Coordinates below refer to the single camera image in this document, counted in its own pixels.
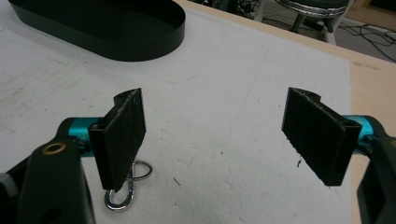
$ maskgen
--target black plastic container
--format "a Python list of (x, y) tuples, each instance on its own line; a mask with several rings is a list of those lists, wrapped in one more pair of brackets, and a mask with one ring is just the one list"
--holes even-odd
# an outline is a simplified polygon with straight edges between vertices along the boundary
[(162, 57), (184, 38), (186, 14), (171, 0), (9, 0), (24, 23), (103, 57)]

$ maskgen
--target textured black surface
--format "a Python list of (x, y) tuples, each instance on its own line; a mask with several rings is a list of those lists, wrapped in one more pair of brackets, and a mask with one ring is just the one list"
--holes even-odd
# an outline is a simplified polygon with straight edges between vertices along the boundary
[(119, 190), (146, 133), (141, 90), (114, 97), (114, 107), (90, 129), (103, 189)]
[(186, 15), (169, 0), (9, 0), (24, 23), (109, 59), (151, 60), (176, 49)]
[(320, 96), (289, 88), (282, 131), (326, 186), (340, 186), (361, 131), (320, 102)]

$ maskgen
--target metal carabiner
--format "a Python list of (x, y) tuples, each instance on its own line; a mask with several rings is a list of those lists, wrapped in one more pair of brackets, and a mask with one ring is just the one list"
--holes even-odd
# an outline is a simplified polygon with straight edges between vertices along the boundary
[[(136, 164), (143, 164), (148, 167), (148, 172), (145, 175), (134, 177), (134, 166)], [(151, 176), (152, 173), (152, 166), (146, 161), (134, 161), (132, 163), (131, 170), (127, 178), (125, 179), (128, 182), (128, 195), (126, 196), (125, 200), (122, 203), (113, 203), (113, 194), (114, 189), (108, 189), (105, 193), (105, 205), (108, 209), (115, 211), (115, 212), (122, 212), (124, 209), (128, 208), (131, 204), (132, 199), (134, 198), (134, 182), (143, 180)]]
[[(129, 171), (128, 176), (134, 176), (134, 163)], [(105, 193), (105, 205), (108, 209), (114, 212), (122, 212), (125, 208), (128, 208), (134, 198), (134, 182), (128, 182), (128, 195), (122, 203), (113, 203), (114, 189), (108, 189)]]

